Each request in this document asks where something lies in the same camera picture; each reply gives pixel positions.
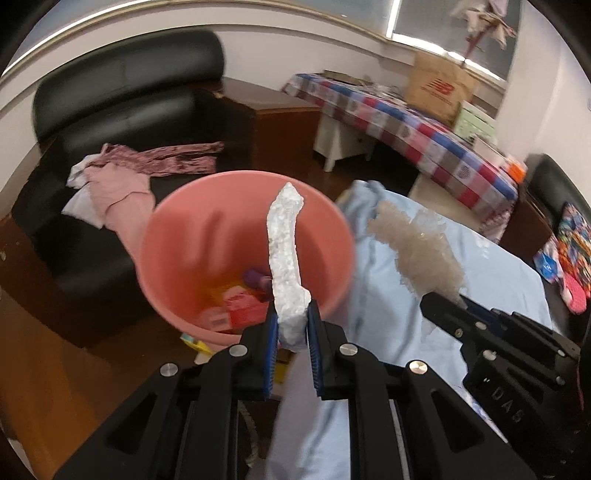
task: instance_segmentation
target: purple object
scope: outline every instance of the purple object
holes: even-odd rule
[[[249,288],[261,290],[269,295],[273,295],[273,279],[269,275],[265,275],[251,268],[244,272],[242,275],[242,281]]]

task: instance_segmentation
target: item inside bucket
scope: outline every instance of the item inside bucket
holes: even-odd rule
[[[269,301],[273,299],[270,274],[254,268],[240,276],[212,278],[204,290],[208,306],[199,313],[195,325],[235,335],[250,325],[264,322]]]

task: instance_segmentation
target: checkered bedspread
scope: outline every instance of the checkered bedspread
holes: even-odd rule
[[[283,91],[322,107],[325,115],[390,145],[485,221],[508,218],[517,185],[464,146],[444,125],[345,83],[294,75]]]

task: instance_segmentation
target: pink clothing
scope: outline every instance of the pink clothing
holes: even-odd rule
[[[119,236],[134,262],[154,210],[150,177],[174,173],[215,173],[223,142],[177,145],[136,152],[125,145],[105,144],[87,163],[84,174],[99,220]]]
[[[96,213],[109,230],[117,233],[135,261],[156,204],[150,177],[114,163],[102,168],[86,167],[84,172]]]
[[[223,147],[223,142],[215,142],[136,152],[125,145],[106,143],[100,157],[89,162],[88,166],[102,167],[114,163],[151,177],[165,177],[174,173],[215,173],[216,157],[206,154],[220,153]]]

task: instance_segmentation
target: pink bucket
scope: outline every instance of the pink bucket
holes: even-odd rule
[[[288,181],[304,197],[295,228],[302,284],[318,301],[323,318],[339,307],[354,263],[353,237],[340,210],[298,180],[264,171],[231,171],[179,188],[148,222],[137,274],[146,298],[166,321],[213,346],[240,340],[194,322],[210,306],[206,289],[212,278],[249,268],[269,271],[267,213]]]

